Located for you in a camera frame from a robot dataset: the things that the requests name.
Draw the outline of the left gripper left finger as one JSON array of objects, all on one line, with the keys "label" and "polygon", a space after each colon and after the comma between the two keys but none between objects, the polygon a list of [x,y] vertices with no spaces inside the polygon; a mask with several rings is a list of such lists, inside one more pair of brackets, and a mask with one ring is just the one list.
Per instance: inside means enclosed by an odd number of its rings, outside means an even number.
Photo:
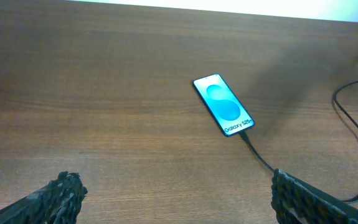
[{"label": "left gripper left finger", "polygon": [[0,210],[0,224],[76,224],[88,193],[78,173],[61,172],[41,189]]}]

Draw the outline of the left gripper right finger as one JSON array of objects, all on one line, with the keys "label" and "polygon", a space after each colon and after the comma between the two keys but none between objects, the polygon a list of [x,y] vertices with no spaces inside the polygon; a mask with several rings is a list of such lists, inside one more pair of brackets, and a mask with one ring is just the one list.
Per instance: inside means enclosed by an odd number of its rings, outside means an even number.
[{"label": "left gripper right finger", "polygon": [[271,190],[279,223],[358,223],[358,209],[282,170],[274,170]]}]

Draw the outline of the blue screen Galaxy smartphone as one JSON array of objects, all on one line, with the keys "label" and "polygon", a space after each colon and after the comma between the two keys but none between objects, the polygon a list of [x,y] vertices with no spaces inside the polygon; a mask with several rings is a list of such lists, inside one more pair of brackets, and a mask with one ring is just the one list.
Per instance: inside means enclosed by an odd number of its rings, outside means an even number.
[{"label": "blue screen Galaxy smartphone", "polygon": [[224,136],[230,137],[254,127],[253,118],[220,74],[195,79],[192,86]]}]

